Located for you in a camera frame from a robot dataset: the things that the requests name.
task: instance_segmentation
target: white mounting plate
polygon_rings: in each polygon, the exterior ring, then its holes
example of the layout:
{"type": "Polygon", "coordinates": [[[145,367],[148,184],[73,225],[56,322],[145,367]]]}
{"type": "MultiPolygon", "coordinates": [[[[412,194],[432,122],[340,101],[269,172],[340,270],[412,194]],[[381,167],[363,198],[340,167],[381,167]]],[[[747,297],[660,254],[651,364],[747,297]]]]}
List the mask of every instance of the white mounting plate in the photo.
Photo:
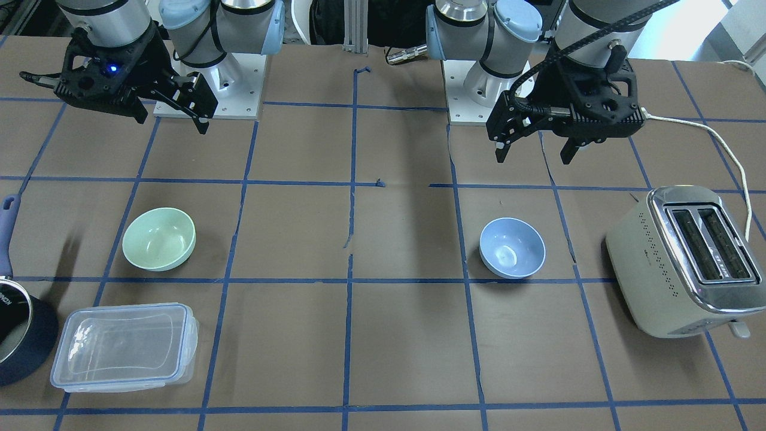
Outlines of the white mounting plate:
{"type": "MultiPolygon", "coordinates": [[[[483,126],[491,107],[485,107],[474,102],[463,87],[468,71],[475,61],[471,60],[445,60],[441,62],[444,73],[444,90],[447,92],[447,107],[450,111],[450,124],[462,126],[483,126]]],[[[521,88],[519,94],[526,96],[532,92],[535,82],[529,78],[521,88]]]]}
{"type": "MultiPolygon", "coordinates": [[[[243,90],[239,93],[229,94],[218,100],[218,107],[215,109],[213,118],[257,120],[264,92],[268,56],[239,53],[235,53],[233,56],[242,67],[242,75],[245,76],[246,82],[242,83],[243,90]]],[[[179,65],[179,62],[172,61],[172,66],[177,71],[183,68],[179,65]]],[[[188,118],[180,110],[175,110],[162,102],[157,102],[155,105],[154,115],[155,117],[188,118]]]]}

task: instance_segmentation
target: pot handle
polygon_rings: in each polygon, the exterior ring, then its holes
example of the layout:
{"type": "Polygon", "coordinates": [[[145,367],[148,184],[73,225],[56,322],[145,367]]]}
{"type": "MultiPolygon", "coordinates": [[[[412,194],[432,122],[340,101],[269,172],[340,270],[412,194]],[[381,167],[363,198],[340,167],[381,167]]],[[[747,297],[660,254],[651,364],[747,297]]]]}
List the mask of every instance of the pot handle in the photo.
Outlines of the pot handle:
{"type": "Polygon", "coordinates": [[[11,235],[18,216],[18,207],[21,205],[21,196],[6,196],[0,206],[0,276],[13,277],[11,267],[11,235]]]}

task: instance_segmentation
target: blue bowl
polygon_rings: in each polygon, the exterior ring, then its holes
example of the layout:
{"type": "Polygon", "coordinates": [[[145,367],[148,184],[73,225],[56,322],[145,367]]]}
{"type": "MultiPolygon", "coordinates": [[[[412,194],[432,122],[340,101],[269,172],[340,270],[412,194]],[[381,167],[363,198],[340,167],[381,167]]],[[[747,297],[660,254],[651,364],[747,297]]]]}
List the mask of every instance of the blue bowl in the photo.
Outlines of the blue bowl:
{"type": "Polygon", "coordinates": [[[484,265],[503,278],[525,278],[545,262],[545,243],[527,222],[504,217],[481,232],[479,250],[484,265]]]}

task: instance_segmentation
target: white cable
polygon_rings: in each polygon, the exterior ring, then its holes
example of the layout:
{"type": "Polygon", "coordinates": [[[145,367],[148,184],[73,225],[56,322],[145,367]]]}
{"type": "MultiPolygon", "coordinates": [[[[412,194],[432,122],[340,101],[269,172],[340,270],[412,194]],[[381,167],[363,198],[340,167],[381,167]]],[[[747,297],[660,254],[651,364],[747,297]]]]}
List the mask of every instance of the white cable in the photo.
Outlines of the white cable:
{"type": "Polygon", "coordinates": [[[732,149],[729,148],[728,144],[723,140],[721,135],[718,134],[715,130],[713,130],[710,127],[707,127],[705,124],[700,123],[693,123],[691,121],[685,121],[685,120],[677,120],[675,118],[667,118],[667,117],[658,117],[656,115],[649,114],[649,111],[645,107],[641,107],[641,112],[643,112],[643,115],[648,120],[660,120],[660,121],[668,121],[670,123],[679,123],[679,124],[686,124],[687,126],[694,126],[699,127],[700,129],[705,129],[709,131],[714,138],[720,142],[721,146],[723,146],[723,149],[726,151],[729,157],[732,158],[732,161],[737,166],[737,169],[739,169],[739,175],[742,178],[742,191],[745,193],[745,206],[748,208],[748,218],[747,221],[745,221],[745,241],[750,242],[750,224],[752,224],[753,220],[753,207],[750,203],[750,190],[748,189],[748,178],[745,175],[745,168],[742,167],[739,160],[737,160],[737,156],[734,155],[732,152],[732,149]]]}
{"type": "Polygon", "coordinates": [[[749,70],[750,73],[755,76],[755,69],[753,68],[753,65],[748,63],[747,61],[740,61],[740,60],[726,60],[726,61],[719,61],[721,64],[737,64],[739,66],[744,67],[745,69],[749,70]]]}

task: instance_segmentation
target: toaster power cord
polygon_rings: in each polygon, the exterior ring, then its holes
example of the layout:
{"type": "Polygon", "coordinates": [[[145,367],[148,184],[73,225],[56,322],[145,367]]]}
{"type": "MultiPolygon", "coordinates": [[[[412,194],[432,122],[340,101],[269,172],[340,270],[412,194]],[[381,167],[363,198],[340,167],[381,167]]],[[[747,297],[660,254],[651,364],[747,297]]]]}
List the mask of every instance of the toaster power cord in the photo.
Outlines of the toaster power cord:
{"type": "Polygon", "coordinates": [[[676,118],[667,118],[667,117],[658,117],[657,115],[649,114],[649,111],[645,107],[641,107],[641,112],[648,120],[659,120],[659,121],[667,121],[669,123],[678,123],[678,124],[685,124],[687,126],[693,126],[693,127],[699,127],[700,129],[705,129],[708,132],[710,132],[711,135],[717,140],[723,149],[726,151],[729,157],[732,158],[732,161],[737,166],[737,169],[739,169],[739,175],[742,178],[742,191],[745,194],[745,206],[747,206],[748,209],[748,218],[745,221],[745,241],[750,242],[750,224],[752,224],[753,220],[753,207],[750,203],[750,190],[748,188],[748,177],[745,175],[745,168],[742,167],[742,164],[737,159],[737,156],[734,155],[734,152],[731,148],[729,148],[726,141],[723,140],[721,135],[718,134],[715,130],[713,130],[711,127],[706,126],[705,124],[700,123],[693,123],[691,121],[686,120],[677,120],[676,118]]]}

